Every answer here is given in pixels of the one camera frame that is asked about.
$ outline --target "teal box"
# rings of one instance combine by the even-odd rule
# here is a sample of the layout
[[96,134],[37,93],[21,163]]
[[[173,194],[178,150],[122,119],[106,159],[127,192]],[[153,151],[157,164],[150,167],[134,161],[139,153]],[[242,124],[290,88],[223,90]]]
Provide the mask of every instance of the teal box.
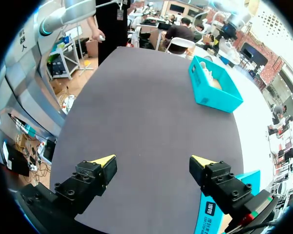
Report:
[[[213,78],[218,80],[222,90],[210,86],[200,65],[202,61],[205,62],[206,68],[212,71]],[[238,89],[224,68],[195,56],[188,71],[196,103],[232,113],[243,102]]]
[[[259,194],[260,170],[236,176],[244,184],[251,184],[251,194]],[[211,196],[201,193],[200,209],[194,234],[218,234],[220,232],[224,213]]]

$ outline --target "person in black clothing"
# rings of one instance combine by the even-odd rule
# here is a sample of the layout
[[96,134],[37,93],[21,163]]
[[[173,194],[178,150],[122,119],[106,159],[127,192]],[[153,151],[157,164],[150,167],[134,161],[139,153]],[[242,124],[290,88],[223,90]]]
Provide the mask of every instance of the person in black clothing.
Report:
[[[97,0],[96,4],[110,2],[110,0]],[[98,63],[99,65],[118,46],[126,46],[127,43],[127,11],[133,11],[137,6],[130,6],[130,0],[123,0],[122,9],[117,3],[112,3],[97,9],[96,18],[98,27],[95,24],[94,16],[87,18],[87,22],[92,31],[92,38],[98,43]]]
[[[204,26],[201,24],[196,25],[196,29],[202,32],[204,30]],[[202,39],[203,34],[197,31],[194,32],[194,42],[197,43],[200,39]]]
[[170,19],[168,20],[171,25],[173,25],[176,21],[175,15],[171,15]]
[[[188,18],[182,18],[181,25],[171,26],[165,35],[166,40],[163,42],[163,46],[167,48],[170,43],[170,40],[173,38],[183,38],[194,41],[194,34],[188,28],[190,23],[191,21]],[[185,47],[172,44],[170,45],[168,50],[173,54],[181,55],[186,51],[186,49],[187,48]]]

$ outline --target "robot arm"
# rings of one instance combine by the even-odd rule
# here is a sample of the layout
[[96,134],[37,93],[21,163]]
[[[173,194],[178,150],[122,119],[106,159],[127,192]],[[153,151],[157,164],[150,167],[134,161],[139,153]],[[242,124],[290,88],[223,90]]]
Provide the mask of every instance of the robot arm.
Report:
[[[243,4],[237,4],[237,2],[242,3],[239,0],[190,0],[188,3],[209,6],[217,11],[230,12],[229,23],[236,30],[240,30],[251,19],[251,15]],[[95,0],[64,0],[64,5],[65,7],[57,9],[41,22],[41,35],[48,36],[65,24],[72,24],[86,19],[96,13],[96,7],[100,7],[100,5],[96,6]]]

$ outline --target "white table surface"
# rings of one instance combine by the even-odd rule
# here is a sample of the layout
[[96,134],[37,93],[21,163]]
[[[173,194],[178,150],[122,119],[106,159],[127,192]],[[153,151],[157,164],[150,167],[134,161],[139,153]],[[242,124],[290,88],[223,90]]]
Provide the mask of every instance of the white table surface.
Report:
[[194,55],[204,58],[210,56],[213,62],[226,69],[239,90],[244,102],[233,112],[238,128],[244,172],[260,170],[260,190],[273,180],[273,161],[270,158],[270,145],[267,126],[272,124],[272,115],[262,93],[247,77],[220,58],[210,55],[196,46]]
[[240,61],[239,62],[236,62],[234,60],[231,59],[231,57],[229,57],[224,51],[222,50],[219,50],[218,51],[218,54],[222,57],[224,57],[225,59],[228,59],[230,62],[232,62],[234,65],[239,65],[240,64]]

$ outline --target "dark gray table mat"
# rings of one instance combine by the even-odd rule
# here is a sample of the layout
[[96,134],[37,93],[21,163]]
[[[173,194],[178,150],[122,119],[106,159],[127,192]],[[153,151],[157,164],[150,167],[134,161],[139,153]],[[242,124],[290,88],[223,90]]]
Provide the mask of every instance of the dark gray table mat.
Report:
[[76,220],[113,234],[190,234],[201,192],[189,157],[224,160],[243,172],[234,116],[195,103],[189,64],[120,47],[85,85],[56,145],[51,188],[84,159],[116,154],[118,171]]

